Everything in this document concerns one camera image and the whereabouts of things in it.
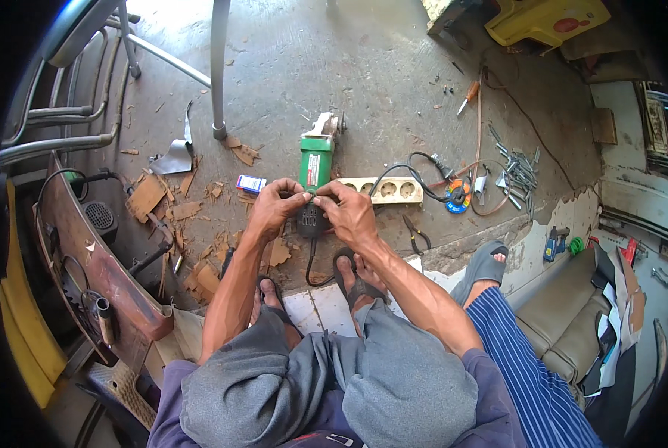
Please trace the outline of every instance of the shirt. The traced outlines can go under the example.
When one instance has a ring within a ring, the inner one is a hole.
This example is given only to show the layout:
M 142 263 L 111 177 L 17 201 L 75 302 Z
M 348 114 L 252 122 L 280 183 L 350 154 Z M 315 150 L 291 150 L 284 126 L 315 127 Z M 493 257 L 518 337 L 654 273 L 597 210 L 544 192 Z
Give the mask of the shirt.
M 488 354 L 478 348 L 468 350 L 461 359 L 465 370 L 478 383 L 476 426 L 464 432 L 452 447 L 525 447 L 525 438 L 508 394 L 503 375 Z M 189 361 L 172 361 L 165 368 L 162 395 L 148 448 L 198 447 L 180 426 L 182 380 L 198 366 Z M 317 413 L 302 435 L 278 448 L 363 448 L 364 443 L 349 427 L 341 409 L 344 391 L 328 391 Z

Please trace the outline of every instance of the leg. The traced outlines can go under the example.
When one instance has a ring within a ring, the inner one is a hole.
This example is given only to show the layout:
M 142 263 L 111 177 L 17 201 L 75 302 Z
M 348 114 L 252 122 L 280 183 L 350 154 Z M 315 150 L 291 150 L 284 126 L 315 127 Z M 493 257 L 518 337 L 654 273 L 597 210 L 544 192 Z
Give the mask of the leg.
M 119 4 L 119 26 L 122 29 L 122 43 L 124 51 L 127 52 L 127 61 L 130 65 L 130 74 L 137 79 L 142 74 L 140 64 L 134 57 L 134 44 L 127 38 L 130 34 L 130 23 L 127 21 L 127 0 L 122 0 Z
M 362 279 L 386 291 L 360 256 L 354 260 Z M 348 257 L 337 266 L 351 290 Z M 393 315 L 381 298 L 359 296 L 352 314 L 363 355 L 360 370 L 342 384 L 342 410 L 367 445 L 448 447 L 475 425 L 476 381 L 436 337 Z
M 224 140 L 227 129 L 224 124 L 223 87 L 224 82 L 224 47 L 227 42 L 227 22 L 229 20 L 230 0 L 213 0 L 212 31 L 210 37 L 210 68 L 212 79 L 212 123 L 213 135 L 217 140 Z
M 282 309 L 274 284 L 264 302 Z M 254 303 L 260 303 L 255 292 Z M 265 308 L 252 327 L 182 382 L 184 432 L 203 447 L 272 447 L 298 435 L 316 413 L 327 380 L 321 337 L 301 340 Z
M 504 262 L 501 254 L 493 255 Z M 464 308 L 498 364 L 531 447 L 599 446 L 600 440 L 557 373 L 536 358 L 494 280 L 473 284 Z

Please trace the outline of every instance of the man's right hand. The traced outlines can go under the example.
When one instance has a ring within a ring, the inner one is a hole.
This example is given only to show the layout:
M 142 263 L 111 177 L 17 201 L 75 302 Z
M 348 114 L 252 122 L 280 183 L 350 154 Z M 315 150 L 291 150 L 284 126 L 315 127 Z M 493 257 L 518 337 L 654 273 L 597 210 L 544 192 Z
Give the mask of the man's right hand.
M 336 196 L 339 203 L 329 196 Z M 357 247 L 378 239 L 376 218 L 367 194 L 358 193 L 339 181 L 331 181 L 317 190 L 314 204 L 324 210 L 336 236 L 355 252 Z

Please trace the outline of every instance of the man's left hand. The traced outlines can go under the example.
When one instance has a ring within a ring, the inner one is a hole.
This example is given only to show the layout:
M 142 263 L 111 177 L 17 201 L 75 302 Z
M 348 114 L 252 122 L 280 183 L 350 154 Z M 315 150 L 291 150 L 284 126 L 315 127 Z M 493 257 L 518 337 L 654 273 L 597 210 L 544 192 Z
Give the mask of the man's left hand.
M 282 199 L 280 193 L 292 194 Z M 277 179 L 259 192 L 257 202 L 249 215 L 247 231 L 252 231 L 265 242 L 279 236 L 279 228 L 286 218 L 292 217 L 298 209 L 311 200 L 311 193 L 304 192 L 299 182 L 290 178 Z

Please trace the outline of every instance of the orange screwdriver handle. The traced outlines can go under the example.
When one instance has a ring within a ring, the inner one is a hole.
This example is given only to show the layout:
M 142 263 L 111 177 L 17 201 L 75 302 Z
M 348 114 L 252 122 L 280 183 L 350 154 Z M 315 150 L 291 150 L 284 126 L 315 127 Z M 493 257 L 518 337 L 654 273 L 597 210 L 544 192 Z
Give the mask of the orange screwdriver handle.
M 471 85 L 469 85 L 468 92 L 466 92 L 466 99 L 468 101 L 471 101 L 473 97 L 475 97 L 476 94 L 478 93 L 479 88 L 481 88 L 481 83 L 479 83 L 478 81 L 473 81 Z

